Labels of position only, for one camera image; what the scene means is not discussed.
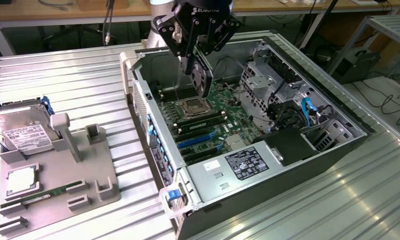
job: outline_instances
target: wooden desk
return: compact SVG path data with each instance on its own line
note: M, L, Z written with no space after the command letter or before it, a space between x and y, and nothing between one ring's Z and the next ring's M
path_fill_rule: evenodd
M327 0L326 4L317 4L311 11L313 5L294 3L293 1L283 4L278 0L234 0L233 10L239 17L298 15L309 14L310 12L318 14L302 43L303 47L317 30L331 1L333 0ZM395 14L400 9L400 0L390 1L393 4L393 14ZM377 11L379 8L382 8L381 4L374 6L359 6L350 0L339 0L333 12L369 12ZM11 44L2 32L3 28L100 24L104 21L104 16L106 10L80 11L78 5L68 6L68 11L63 11L56 7L40 4L38 0L14 0L12 4L0 5L0 52L4 56L15 55ZM114 11L112 21L115 23L150 21L151 19L150 0L128 0L128 8L116 9Z

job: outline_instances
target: circuit board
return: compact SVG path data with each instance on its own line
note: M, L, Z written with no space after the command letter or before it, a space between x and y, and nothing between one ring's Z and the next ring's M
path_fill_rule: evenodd
M175 123L185 123L185 120L189 118L183 105L187 105L186 103L190 100L198 99L197 102L206 101L209 105L206 111L211 110L211 113L226 112L226 118L221 124L215 124L210 127L201 127L202 130L197 129L198 131L203 131L203 133L210 134L210 140L179 148L187 164L191 165L209 159L210 157L214 157L213 155L206 154L209 150L213 151L215 155L221 155L235 150L235 145L230 145L230 143L226 141L230 136L238 135L245 144L250 145L254 139L262 135L259 128L250 119L250 115L242 106L238 105L238 96L239 93L237 93L229 87L225 87L223 84L215 82L207 98L189 97L170 102L160 102L158 99L162 115L171 130L177 145L187 141L190 142L198 138L197 136L179 141L179 137L185 135L179 134L175 129Z

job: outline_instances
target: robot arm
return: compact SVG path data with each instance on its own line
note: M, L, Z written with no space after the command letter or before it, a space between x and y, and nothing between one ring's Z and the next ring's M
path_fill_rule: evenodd
M222 50L242 26L231 13L231 4L233 0L175 0L173 13L152 20L202 97L210 94L214 78L206 56Z

